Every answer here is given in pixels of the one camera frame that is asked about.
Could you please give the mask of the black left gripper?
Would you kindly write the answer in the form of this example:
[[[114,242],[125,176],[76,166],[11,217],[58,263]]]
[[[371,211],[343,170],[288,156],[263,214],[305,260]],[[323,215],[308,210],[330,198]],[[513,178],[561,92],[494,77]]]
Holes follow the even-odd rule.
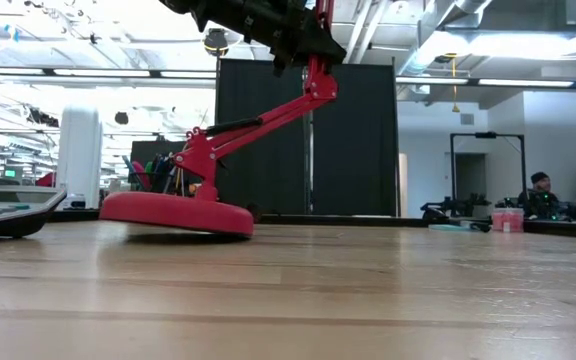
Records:
[[[161,0],[171,11],[190,15],[203,32],[212,22],[270,48],[277,75],[290,65],[306,65],[311,56],[340,64],[346,50],[330,26],[318,24],[314,12],[300,1]]]

